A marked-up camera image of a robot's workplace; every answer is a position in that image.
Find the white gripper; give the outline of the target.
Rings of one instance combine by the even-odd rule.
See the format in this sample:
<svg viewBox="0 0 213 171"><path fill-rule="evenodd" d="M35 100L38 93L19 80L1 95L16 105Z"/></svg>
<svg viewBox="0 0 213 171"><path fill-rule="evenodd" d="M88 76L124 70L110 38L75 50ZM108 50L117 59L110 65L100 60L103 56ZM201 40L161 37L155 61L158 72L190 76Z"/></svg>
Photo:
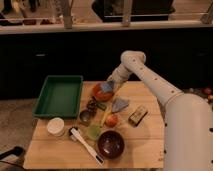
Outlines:
<svg viewBox="0 0 213 171"><path fill-rule="evenodd" d="M122 85L129 79L130 71L123 65L120 64L114 69L112 74L107 78L108 81L113 81L113 90L118 91Z"/></svg>

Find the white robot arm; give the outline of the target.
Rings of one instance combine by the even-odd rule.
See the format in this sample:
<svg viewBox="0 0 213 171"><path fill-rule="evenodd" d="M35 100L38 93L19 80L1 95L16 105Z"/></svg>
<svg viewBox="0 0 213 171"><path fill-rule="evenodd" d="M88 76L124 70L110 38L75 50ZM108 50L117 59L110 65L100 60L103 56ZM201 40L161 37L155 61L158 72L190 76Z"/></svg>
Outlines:
<svg viewBox="0 0 213 171"><path fill-rule="evenodd" d="M213 171L213 110L145 65L142 51L127 50L108 77L121 87L134 73L165 109L164 171Z"/></svg>

